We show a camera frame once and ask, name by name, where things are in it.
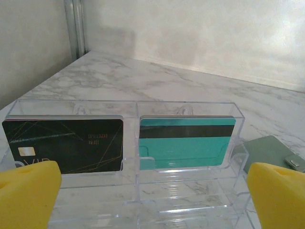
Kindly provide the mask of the teal magnetic stripe card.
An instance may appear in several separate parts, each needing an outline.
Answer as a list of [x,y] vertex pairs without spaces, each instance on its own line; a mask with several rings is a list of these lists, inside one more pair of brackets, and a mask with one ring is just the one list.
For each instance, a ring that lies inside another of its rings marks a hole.
[[219,166],[227,152],[233,116],[142,116],[140,170]]

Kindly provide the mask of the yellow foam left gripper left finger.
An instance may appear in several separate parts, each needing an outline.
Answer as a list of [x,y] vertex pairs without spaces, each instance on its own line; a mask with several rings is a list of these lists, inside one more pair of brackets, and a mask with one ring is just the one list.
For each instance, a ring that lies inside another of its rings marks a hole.
[[47,229],[60,186],[55,161],[0,172],[0,229]]

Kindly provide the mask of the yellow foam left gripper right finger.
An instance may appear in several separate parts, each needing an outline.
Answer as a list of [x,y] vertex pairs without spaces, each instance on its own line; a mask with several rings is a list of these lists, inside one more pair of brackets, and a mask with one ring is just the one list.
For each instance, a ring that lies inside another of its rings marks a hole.
[[305,173],[253,163],[247,186],[262,229],[305,229]]

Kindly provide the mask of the clear plastic tube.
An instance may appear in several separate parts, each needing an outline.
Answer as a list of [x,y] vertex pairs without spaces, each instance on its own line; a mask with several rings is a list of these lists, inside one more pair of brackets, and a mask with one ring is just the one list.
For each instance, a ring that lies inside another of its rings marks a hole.
[[[233,116],[236,124],[219,166],[140,170],[142,116]],[[232,152],[244,116],[230,102],[17,100],[5,120],[123,120],[121,170],[61,174],[47,229],[235,229],[249,201]],[[17,168],[5,136],[0,171]]]

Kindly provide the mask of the green card holder wallet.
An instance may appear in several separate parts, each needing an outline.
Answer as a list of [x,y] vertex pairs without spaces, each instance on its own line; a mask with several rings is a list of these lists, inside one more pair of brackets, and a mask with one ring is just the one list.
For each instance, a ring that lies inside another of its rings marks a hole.
[[272,135],[235,146],[232,155],[237,156],[236,161],[244,165],[246,173],[248,173],[251,164],[256,162],[268,163],[305,173],[305,159],[293,153]]

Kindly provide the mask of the aluminium frame post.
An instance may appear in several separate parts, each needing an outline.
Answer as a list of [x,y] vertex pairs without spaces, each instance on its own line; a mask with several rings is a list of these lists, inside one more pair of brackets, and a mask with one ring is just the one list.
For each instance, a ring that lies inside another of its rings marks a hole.
[[72,61],[86,53],[82,0],[64,0]]

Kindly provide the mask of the black VIP card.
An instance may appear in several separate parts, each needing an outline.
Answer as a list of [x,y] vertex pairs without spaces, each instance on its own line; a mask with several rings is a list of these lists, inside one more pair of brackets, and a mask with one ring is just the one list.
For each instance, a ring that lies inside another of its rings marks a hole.
[[57,162],[62,174],[116,172],[123,159],[123,120],[5,120],[16,167]]

